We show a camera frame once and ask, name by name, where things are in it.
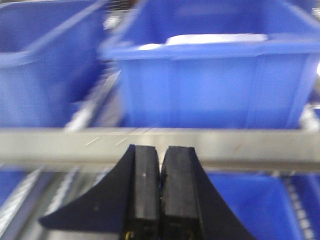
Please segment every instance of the metal rail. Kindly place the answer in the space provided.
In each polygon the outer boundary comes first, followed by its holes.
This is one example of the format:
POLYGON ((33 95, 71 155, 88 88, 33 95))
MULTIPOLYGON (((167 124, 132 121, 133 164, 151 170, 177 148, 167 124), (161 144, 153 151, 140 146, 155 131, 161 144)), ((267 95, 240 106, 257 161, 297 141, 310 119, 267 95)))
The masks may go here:
POLYGON ((209 169, 320 171, 319 143, 320 133, 301 130, 2 130, 0 163, 95 170, 114 165, 129 144, 136 144, 155 146, 160 160, 168 146, 195 147, 209 169))

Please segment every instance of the blue storage bin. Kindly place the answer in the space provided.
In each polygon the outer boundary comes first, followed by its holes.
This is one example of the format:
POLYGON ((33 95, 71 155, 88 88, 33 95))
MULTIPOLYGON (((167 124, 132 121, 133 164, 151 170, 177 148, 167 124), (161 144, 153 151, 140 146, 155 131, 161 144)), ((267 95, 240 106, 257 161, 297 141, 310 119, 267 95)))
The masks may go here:
POLYGON ((317 7, 318 0, 291 0, 291 2, 308 13, 312 13, 312 8, 317 7))
POLYGON ((0 208, 26 175, 25 171, 18 168, 0 169, 0 208))
POLYGON ((0 127, 62 127, 103 66, 105 1, 0 5, 0 127))
POLYGON ((284 0, 143 0, 99 48, 116 60, 126 127, 294 129, 315 82, 320 25, 284 0), (262 42, 168 45, 186 34, 262 42))
POLYGON ((320 175, 294 176, 292 183, 310 220, 314 239, 320 239, 320 175))
POLYGON ((264 175, 209 173, 233 213, 257 240, 302 240, 282 181, 264 175))

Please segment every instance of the metal bar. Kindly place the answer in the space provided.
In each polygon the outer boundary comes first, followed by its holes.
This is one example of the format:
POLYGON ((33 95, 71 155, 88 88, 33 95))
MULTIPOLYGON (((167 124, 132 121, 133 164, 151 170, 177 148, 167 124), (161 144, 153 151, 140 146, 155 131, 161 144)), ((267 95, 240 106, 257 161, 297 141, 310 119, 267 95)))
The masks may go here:
POLYGON ((320 171, 319 143, 320 133, 302 130, 3 130, 0 162, 101 169, 118 162, 128 145, 136 144, 155 146, 160 160, 168 146, 195 147, 206 168, 320 171))

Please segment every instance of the white item in bin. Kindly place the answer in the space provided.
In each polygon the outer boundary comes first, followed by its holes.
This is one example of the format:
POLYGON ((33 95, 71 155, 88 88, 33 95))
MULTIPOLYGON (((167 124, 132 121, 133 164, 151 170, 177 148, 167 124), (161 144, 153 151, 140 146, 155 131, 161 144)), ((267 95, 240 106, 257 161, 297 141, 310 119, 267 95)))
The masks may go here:
POLYGON ((266 34, 235 33, 235 34, 186 34, 169 37, 166 45, 185 44, 219 44, 237 42, 263 42, 268 39, 266 34))

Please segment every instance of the blue plastic bin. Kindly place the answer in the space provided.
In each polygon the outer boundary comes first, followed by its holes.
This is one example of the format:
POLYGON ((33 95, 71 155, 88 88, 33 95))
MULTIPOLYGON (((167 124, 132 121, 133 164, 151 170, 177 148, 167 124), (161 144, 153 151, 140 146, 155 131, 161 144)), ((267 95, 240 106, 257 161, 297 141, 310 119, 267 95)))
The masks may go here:
POLYGON ((292 183, 310 220, 314 239, 320 239, 320 174, 294 176, 292 183))
POLYGON ((302 240, 288 193, 278 178, 209 173, 233 213, 257 240, 302 240))
POLYGON ((122 70, 127 127, 297 127, 320 60, 320 24, 310 15, 284 0, 137 7, 99 48, 100 59, 122 70), (268 40, 165 44, 178 35, 241 33, 268 40))
POLYGON ((0 127, 62 127, 102 70, 99 0, 0 5, 0 127))
POLYGON ((11 192, 25 178, 26 172, 18 168, 0 169, 0 208, 11 192))
POLYGON ((297 5, 301 9, 312 13, 312 8, 317 7, 318 0, 290 0, 294 5, 297 5))

